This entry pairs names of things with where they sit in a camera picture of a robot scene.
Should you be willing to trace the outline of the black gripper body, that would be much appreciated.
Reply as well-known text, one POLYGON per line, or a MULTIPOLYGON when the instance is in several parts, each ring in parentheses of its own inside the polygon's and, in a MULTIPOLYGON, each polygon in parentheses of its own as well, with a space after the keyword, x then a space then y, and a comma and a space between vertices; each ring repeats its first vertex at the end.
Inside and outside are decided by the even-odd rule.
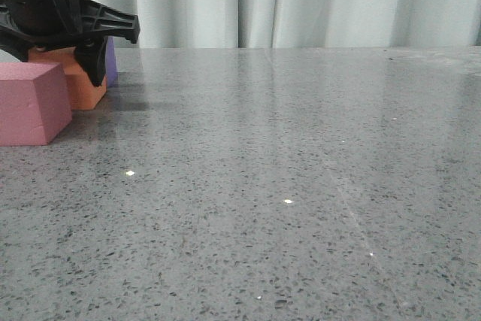
POLYGON ((86 45, 104 37, 135 44, 138 16, 93 0, 1 0, 1 38, 48 50, 86 45))

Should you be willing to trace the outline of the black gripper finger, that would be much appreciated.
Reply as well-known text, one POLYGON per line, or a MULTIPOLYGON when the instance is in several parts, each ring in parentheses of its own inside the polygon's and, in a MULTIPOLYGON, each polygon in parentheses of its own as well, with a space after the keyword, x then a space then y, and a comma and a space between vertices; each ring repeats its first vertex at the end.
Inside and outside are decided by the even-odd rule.
POLYGON ((1 50, 11 54, 21 62, 28 62, 30 42, 25 39, 21 31, 1 28, 0 31, 1 50))
POLYGON ((91 84, 99 87, 106 74, 105 54, 107 37, 93 38, 77 45, 74 49, 74 58, 86 72, 91 84))

